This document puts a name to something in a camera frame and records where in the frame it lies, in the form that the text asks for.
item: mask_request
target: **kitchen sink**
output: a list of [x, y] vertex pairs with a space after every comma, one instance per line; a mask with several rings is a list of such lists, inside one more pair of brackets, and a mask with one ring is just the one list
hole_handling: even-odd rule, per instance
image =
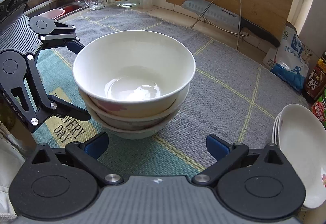
[[55, 8], [61, 8], [66, 11], [63, 16], [57, 18], [57, 20], [60, 20], [60, 19], [67, 17], [68, 15], [71, 15], [71, 14], [74, 14], [81, 10], [84, 10], [84, 9], [88, 8], [88, 6], [85, 4], [84, 1], [70, 2], [70, 3], [63, 4], [62, 1], [49, 0], [49, 1], [46, 1], [36, 7], [33, 7], [31, 9], [25, 11], [24, 13], [28, 17], [34, 17], [34, 16], [40, 15], [42, 13], [45, 13], [45, 12], [50, 11]]

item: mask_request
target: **black knife handle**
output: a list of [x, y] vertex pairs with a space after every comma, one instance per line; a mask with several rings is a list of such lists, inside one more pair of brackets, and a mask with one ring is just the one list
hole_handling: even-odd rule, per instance
[[242, 17], [240, 30], [242, 30], [243, 28], [247, 28], [256, 36], [260, 37], [263, 40], [268, 41], [269, 43], [273, 44], [275, 47], [278, 47], [281, 44], [279, 40], [270, 32]]

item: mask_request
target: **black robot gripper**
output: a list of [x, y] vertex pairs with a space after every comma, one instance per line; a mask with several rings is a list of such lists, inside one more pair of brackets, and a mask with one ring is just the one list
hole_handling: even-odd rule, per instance
[[76, 37], [76, 27], [41, 16], [29, 18], [24, 15], [26, 2], [27, 0], [0, 0], [1, 96], [30, 132], [34, 132], [51, 116], [89, 120], [90, 115], [86, 110], [56, 96], [47, 95], [36, 68], [42, 49], [67, 46], [75, 54], [81, 51], [84, 45]]
[[191, 181], [182, 175], [124, 180], [96, 161], [108, 144], [106, 133], [64, 149], [39, 144], [9, 188], [14, 224], [300, 223], [294, 215], [305, 188], [274, 144], [249, 149], [210, 134], [207, 150], [217, 162]]

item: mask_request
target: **blue gripper pad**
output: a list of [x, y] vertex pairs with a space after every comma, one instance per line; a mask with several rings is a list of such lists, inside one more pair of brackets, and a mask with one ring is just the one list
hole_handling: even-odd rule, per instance
[[94, 159], [98, 159], [109, 146], [109, 137], [106, 133], [100, 133], [84, 142], [84, 152]]
[[231, 147], [231, 144], [214, 134], [209, 134], [206, 138], [206, 149], [217, 161], [229, 154]]

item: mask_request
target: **stacked bowls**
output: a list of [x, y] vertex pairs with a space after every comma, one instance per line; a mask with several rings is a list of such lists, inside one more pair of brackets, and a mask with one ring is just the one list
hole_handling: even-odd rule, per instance
[[177, 114], [195, 71], [194, 57], [183, 44], [141, 30], [96, 39], [73, 65], [90, 115], [128, 139], [152, 136]]

